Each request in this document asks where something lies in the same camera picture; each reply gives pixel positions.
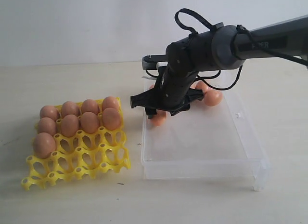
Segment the wall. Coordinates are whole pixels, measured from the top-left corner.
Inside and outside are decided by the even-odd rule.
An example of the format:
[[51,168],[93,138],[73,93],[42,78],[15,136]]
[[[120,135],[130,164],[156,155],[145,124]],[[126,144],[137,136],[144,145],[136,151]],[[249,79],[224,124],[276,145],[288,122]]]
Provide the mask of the wall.
[[174,22],[180,8],[253,29],[308,14],[307,1],[0,0],[0,66],[136,61],[188,34]]

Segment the egg tray cup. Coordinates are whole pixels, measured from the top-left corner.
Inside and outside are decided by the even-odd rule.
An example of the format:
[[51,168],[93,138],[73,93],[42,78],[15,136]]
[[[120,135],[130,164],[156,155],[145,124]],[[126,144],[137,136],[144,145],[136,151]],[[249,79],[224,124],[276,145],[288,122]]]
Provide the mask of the egg tray cup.
[[[33,184],[45,189],[47,184],[56,185],[59,179],[71,181],[76,178],[83,178],[89,175],[95,179],[98,172],[113,170],[119,173],[122,167],[130,169],[128,149],[124,147],[126,134],[122,130],[124,127],[123,112],[120,98],[119,113],[122,118],[120,128],[107,130],[102,125],[102,112],[98,114],[101,126],[95,133],[89,134],[83,130],[78,130],[73,137],[65,137],[59,133],[53,138],[56,142],[56,150],[50,157],[40,159],[34,154],[26,158],[29,166],[29,175],[22,179],[21,185],[25,190],[29,190]],[[101,104],[103,99],[96,100]],[[76,103],[80,109],[82,102]],[[61,105],[55,106],[61,111]],[[62,119],[56,121],[57,129],[60,130]]]

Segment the brown egg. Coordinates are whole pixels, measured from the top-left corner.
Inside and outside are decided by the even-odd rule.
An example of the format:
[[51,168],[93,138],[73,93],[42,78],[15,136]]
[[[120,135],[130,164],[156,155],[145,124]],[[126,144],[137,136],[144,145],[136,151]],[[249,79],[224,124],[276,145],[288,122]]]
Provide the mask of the brown egg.
[[100,111],[98,107],[98,103],[95,100],[87,99],[81,105],[81,112],[92,112],[94,114],[98,114]]
[[60,118],[60,114],[54,106],[46,105],[40,110],[39,117],[49,117],[52,120],[56,121],[58,118]]
[[158,110],[157,114],[154,115],[152,119],[150,119],[151,123],[155,126],[162,125],[167,119],[167,112]]
[[98,116],[92,112],[85,112],[80,118],[80,124],[83,131],[92,134],[97,131],[100,126]]
[[56,150],[56,142],[50,134],[41,132],[34,139],[33,150],[38,158],[45,159]]
[[57,125],[53,119],[49,117],[43,117],[38,122],[38,133],[46,132],[51,136],[54,136],[57,133]]
[[106,108],[102,113],[103,126],[108,130],[115,130],[120,128],[122,123],[122,118],[120,113],[112,108]]
[[204,95],[203,101],[207,106],[216,106],[222,101],[222,98],[223,94],[221,91],[209,90]]
[[63,136],[72,137],[79,130],[79,119],[77,116],[69,114],[63,118],[60,127]]
[[106,97],[102,102],[102,111],[109,107],[112,107],[116,110],[119,110],[120,108],[118,100],[113,96]]
[[72,101],[66,101],[62,107],[61,107],[61,115],[62,118],[64,118],[65,116],[72,114],[75,116],[79,116],[80,115],[80,111],[78,108],[78,105]]
[[199,82],[197,83],[197,85],[196,85],[196,89],[202,90],[203,93],[205,94],[205,93],[207,93],[209,87],[208,87],[204,82],[199,81]]

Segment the table surface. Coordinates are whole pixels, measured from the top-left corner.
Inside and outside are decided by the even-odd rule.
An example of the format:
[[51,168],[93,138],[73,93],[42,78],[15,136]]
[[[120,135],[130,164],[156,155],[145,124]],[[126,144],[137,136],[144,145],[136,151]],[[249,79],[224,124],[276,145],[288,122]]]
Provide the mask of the table surface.
[[[250,60],[236,85],[273,167],[262,192],[248,178],[143,179],[143,109],[129,105],[143,90],[139,62],[0,72],[0,223],[308,223],[308,71],[301,65]],[[24,191],[40,108],[111,94],[122,101],[131,169]]]

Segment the transparent plastic box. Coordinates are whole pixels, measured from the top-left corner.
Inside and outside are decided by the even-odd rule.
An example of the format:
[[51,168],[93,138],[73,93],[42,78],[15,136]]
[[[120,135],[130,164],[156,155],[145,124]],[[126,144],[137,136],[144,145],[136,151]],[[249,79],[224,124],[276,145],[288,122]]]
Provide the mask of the transparent plastic box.
[[[222,86],[233,79],[228,71],[212,80]],[[145,90],[155,81],[145,79]],[[195,101],[191,109],[153,127],[144,114],[141,162],[146,179],[254,176],[254,190],[266,183],[270,164],[242,101],[233,88],[223,101],[206,107]]]

